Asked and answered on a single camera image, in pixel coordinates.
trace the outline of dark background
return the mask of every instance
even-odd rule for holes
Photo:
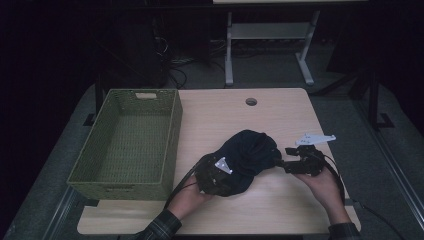
[[[423,8],[412,1],[374,2],[383,4],[353,12],[349,18],[323,11],[314,39],[339,40],[331,71],[349,73],[364,65],[372,67],[423,133]],[[152,51],[157,46],[147,27],[151,21],[147,14],[81,11],[80,3],[64,0],[3,0],[0,4],[3,236],[86,89],[98,78],[103,79],[105,90],[160,87],[167,81],[167,68]],[[105,1],[85,4],[107,7]],[[198,21],[190,22],[193,16]],[[172,21],[175,15],[168,14],[161,30],[181,48],[207,61],[208,42],[223,37],[225,32],[218,29],[225,29],[226,15],[191,17]],[[119,53],[124,61],[107,50]]]

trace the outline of sleeve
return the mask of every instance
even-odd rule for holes
[[[163,210],[143,231],[134,235],[134,240],[167,240],[180,229],[181,222],[169,210]]]
[[[354,223],[340,223],[331,225],[328,230],[332,240],[362,240]]]

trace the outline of person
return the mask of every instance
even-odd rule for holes
[[[330,237],[332,240],[362,239],[355,224],[340,199],[339,189],[334,176],[324,167],[315,177],[306,174],[293,174],[303,181],[312,191],[314,197],[321,203],[330,220]],[[137,240],[167,240],[171,239],[182,226],[181,220],[193,213],[203,203],[211,200],[212,195],[199,192],[195,176],[187,179],[185,186],[143,231],[134,235]]]

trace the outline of green woven basket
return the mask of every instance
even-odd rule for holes
[[[166,200],[182,112],[177,90],[110,90],[68,184],[91,199]]]

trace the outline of gray carpet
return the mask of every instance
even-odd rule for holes
[[[234,58],[234,86],[232,88],[301,87],[308,92],[319,90],[343,75],[325,71],[333,47],[313,45],[307,62],[314,76],[314,86],[306,86],[294,52],[299,43],[266,43],[267,50],[251,58]],[[223,57],[207,65],[194,62],[178,69],[187,75],[185,89],[211,89],[224,87]],[[180,72],[171,71],[183,82]],[[415,219],[388,164],[375,141],[375,132],[364,121],[361,108],[366,108],[366,98],[352,101],[347,97],[348,83],[324,97],[311,97],[312,104],[326,134],[337,140],[330,148],[338,163],[351,198],[372,208],[391,224],[405,239],[424,239],[424,232]],[[166,86],[175,87],[172,81]],[[402,113],[393,95],[381,88],[380,112],[385,112],[395,128],[382,129],[380,135],[399,161],[415,191],[424,197],[421,184],[424,175],[424,141],[408,118]],[[68,126],[52,151],[37,182],[17,214],[6,239],[43,239],[50,229],[51,239],[125,239],[119,236],[83,236],[76,230],[82,208],[90,202],[74,193],[69,204],[60,205],[63,221],[50,225],[55,211],[66,193],[66,179],[84,144],[90,127],[83,126],[87,116],[95,111],[94,88],[91,87],[75,109]],[[364,239],[399,239],[383,221],[356,205]],[[327,239],[328,236],[304,236],[306,240]]]

